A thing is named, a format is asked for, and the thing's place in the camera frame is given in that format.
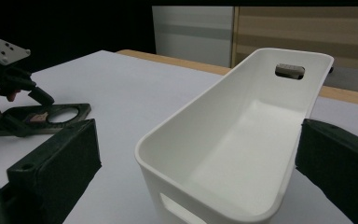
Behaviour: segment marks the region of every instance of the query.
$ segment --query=circular hole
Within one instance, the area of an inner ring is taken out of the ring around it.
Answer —
[[[50,123],[63,123],[77,116],[79,111],[77,108],[68,107],[54,112],[48,116],[48,122]]]
[[[22,165],[21,169],[22,170],[29,170],[29,169],[32,169],[33,167],[34,167],[33,164],[27,163],[27,164]]]

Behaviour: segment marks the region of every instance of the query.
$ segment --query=white plastic bin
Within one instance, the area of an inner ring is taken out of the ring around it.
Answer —
[[[334,59],[259,49],[143,137],[135,157],[163,223],[267,223],[294,169],[303,119]],[[278,64],[305,69],[279,77]]]

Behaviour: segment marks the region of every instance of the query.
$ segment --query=white perforated bracket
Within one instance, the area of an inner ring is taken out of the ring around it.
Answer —
[[[0,39],[0,64],[8,65],[31,55],[29,49],[22,49]]]

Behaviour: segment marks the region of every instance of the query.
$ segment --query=handle hole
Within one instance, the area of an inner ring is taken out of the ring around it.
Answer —
[[[197,217],[193,213],[189,212],[187,209],[182,207],[179,203],[176,203],[174,200],[165,196],[165,194],[159,194],[162,204],[164,207],[170,211],[172,214],[176,215],[180,219],[182,219],[185,223],[188,224],[207,224],[204,220]]]
[[[304,74],[305,74],[305,68],[302,66],[279,63],[275,67],[275,75],[277,77],[286,77],[295,80],[300,80],[304,77]]]

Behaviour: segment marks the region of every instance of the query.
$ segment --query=white table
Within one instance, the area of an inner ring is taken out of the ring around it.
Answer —
[[[91,104],[103,167],[65,223],[159,224],[141,170],[134,158],[138,140],[222,76],[154,63],[107,51],[33,74],[55,104]],[[14,103],[0,97],[2,111],[37,105],[28,92]],[[358,105],[319,97],[312,119],[358,135]],[[0,187],[6,169],[51,135],[0,137]],[[351,223],[323,193],[294,170],[282,207],[271,223]]]

